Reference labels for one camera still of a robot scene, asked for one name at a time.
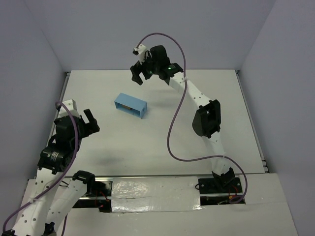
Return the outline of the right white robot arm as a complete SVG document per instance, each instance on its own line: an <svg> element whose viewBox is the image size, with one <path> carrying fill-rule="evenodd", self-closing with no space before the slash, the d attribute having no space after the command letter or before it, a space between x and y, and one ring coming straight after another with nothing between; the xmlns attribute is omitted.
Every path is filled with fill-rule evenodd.
<svg viewBox="0 0 315 236"><path fill-rule="evenodd" d="M195 134L209 139L209 143L216 153L212 161L212 175L214 185L223 190L234 180L235 174L232 167L223 160L223 147L220 139L221 130L221 104L218 100L211 100L205 96L187 77L186 71L177 63L172 63L162 45L148 49L140 44L133 48L134 55L139 59L135 65L130 67L132 81L139 85L143 84L140 75L145 80L157 75L175 91L182 93L179 106L184 98L190 98L194 103L195 115L192 120L192 128Z"/></svg>

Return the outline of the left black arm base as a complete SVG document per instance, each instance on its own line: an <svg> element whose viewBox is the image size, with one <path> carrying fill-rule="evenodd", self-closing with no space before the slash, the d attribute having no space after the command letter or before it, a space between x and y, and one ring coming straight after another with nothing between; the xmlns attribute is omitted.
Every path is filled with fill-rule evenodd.
<svg viewBox="0 0 315 236"><path fill-rule="evenodd" d="M72 208L97 208L100 212L112 212L112 184L113 181L110 180L96 181Z"/></svg>

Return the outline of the blue rectangular box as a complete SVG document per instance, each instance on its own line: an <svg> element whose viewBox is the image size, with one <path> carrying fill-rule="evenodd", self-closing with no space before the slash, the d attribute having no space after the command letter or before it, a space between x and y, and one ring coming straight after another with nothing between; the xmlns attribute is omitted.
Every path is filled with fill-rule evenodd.
<svg viewBox="0 0 315 236"><path fill-rule="evenodd" d="M116 109L138 118L143 118L147 112L147 102L133 96L120 93L114 101Z"/></svg>

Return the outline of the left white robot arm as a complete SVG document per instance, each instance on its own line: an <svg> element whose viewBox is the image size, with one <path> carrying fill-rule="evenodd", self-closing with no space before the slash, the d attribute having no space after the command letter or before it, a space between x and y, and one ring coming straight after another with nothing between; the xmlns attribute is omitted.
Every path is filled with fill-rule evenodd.
<svg viewBox="0 0 315 236"><path fill-rule="evenodd" d="M84 110L88 122L84 122L75 109L60 113L54 120L55 134L51 136L38 162L35 185L28 202L13 212L21 213L18 221L7 229L2 227L4 236L55 236L61 224L78 199L90 193L95 176L86 171L76 172L69 186L59 198L55 194L64 175L76 158L83 138L100 131L97 120L89 109Z"/></svg>

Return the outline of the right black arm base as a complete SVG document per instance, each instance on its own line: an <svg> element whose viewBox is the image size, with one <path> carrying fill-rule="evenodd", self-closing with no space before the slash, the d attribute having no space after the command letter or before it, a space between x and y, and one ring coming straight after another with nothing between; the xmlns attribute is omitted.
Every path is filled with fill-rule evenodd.
<svg viewBox="0 0 315 236"><path fill-rule="evenodd" d="M216 185L214 178L199 178L195 188L199 190L200 194L236 194L243 193L241 182L236 177L231 183L225 187Z"/></svg>

